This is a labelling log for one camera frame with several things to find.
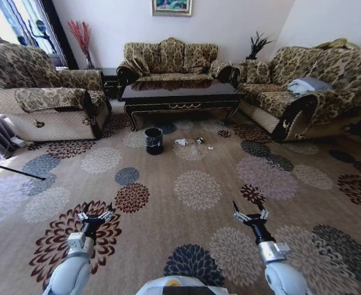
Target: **vase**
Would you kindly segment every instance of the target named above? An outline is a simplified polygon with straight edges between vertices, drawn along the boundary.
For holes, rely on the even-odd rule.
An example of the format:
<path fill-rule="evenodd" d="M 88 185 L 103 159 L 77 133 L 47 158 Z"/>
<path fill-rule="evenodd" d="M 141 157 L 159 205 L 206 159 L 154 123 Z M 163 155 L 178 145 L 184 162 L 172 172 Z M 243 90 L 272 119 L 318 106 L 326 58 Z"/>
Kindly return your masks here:
<path fill-rule="evenodd" d="M 88 69 L 94 69 L 95 67 L 94 67 L 94 65 L 93 65 L 93 63 L 92 63 L 92 58 L 91 58 L 91 56 L 90 56 L 90 52 L 86 52 L 86 53 L 84 54 L 84 56 L 86 57 L 87 68 L 88 68 Z"/>

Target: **window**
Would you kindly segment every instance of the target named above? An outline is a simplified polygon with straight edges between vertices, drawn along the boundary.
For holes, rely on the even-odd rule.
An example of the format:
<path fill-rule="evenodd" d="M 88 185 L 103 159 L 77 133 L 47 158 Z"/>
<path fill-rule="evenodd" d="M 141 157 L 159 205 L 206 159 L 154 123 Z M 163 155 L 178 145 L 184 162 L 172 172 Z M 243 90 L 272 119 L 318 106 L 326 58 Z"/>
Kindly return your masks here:
<path fill-rule="evenodd" d="M 40 0 L 0 0 L 0 39 L 37 46 L 56 66 L 66 66 Z"/>

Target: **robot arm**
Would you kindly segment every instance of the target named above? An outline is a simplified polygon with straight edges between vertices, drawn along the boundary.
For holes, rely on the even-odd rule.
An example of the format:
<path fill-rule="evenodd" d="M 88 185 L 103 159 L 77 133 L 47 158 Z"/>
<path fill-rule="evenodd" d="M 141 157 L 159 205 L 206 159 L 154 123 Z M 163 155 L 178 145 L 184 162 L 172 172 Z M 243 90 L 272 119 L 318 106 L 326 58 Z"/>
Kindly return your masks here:
<path fill-rule="evenodd" d="M 286 243 L 276 243 L 265 228 L 268 220 L 268 211 L 261 210 L 260 214 L 245 215 L 239 212 L 235 202 L 234 217 L 243 224 L 253 229 L 255 243 L 260 249 L 262 260 L 266 265 L 265 279 L 275 295 L 312 295 L 307 287 L 307 282 L 300 272 L 289 264 L 283 263 L 287 258 L 285 255 L 290 252 Z"/>
<path fill-rule="evenodd" d="M 68 237 L 69 252 L 66 261 L 61 263 L 53 271 L 49 284 L 43 295 L 81 295 L 86 286 L 91 267 L 90 257 L 93 253 L 97 230 L 106 221 L 109 221 L 114 213 L 112 204 L 108 211 L 101 215 L 87 215 L 88 207 L 78 213 L 83 222 L 82 232 L 73 232 Z"/>

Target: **tripod leg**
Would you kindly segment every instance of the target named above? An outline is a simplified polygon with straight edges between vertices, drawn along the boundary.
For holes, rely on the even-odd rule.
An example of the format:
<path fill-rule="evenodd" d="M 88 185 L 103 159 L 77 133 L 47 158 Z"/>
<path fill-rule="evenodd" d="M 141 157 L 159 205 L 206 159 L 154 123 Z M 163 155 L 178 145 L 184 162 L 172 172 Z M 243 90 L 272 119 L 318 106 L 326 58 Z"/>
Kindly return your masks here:
<path fill-rule="evenodd" d="M 26 173 L 26 172 L 23 172 L 23 171 L 18 171 L 18 170 L 15 170 L 15 169 L 12 169 L 12 168 L 8 168 L 8 167 L 0 166 L 0 168 L 1 168 L 1 169 L 4 169 L 4 170 L 8 170 L 8 171 L 15 172 L 15 173 L 19 173 L 19 174 L 22 174 L 22 175 L 26 175 L 26 176 L 29 176 L 29 177 L 37 178 L 37 179 L 40 179 L 40 180 L 45 180 L 45 179 L 46 179 L 45 177 L 40 177 L 40 176 L 32 175 L 32 174 L 29 174 L 29 173 Z"/>

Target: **patterned sofa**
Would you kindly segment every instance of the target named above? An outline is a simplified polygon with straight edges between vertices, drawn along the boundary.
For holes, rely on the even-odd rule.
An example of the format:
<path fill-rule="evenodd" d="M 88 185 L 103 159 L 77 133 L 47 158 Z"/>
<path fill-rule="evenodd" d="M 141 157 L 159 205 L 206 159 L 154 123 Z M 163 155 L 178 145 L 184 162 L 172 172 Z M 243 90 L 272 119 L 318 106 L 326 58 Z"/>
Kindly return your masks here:
<path fill-rule="evenodd" d="M 117 76 L 122 86 L 135 81 L 229 81 L 232 67 L 216 60 L 217 55 L 215 44 L 185 44 L 172 37 L 157 44 L 126 43 Z"/>
<path fill-rule="evenodd" d="M 56 71 L 37 47 L 0 44 L 0 114 L 27 141 L 100 138 L 111 112 L 101 75 Z"/>
<path fill-rule="evenodd" d="M 293 79 L 314 77 L 334 90 L 294 96 Z M 283 47 L 269 63 L 246 60 L 232 82 L 244 93 L 240 109 L 277 141 L 339 135 L 361 120 L 361 51 Z"/>

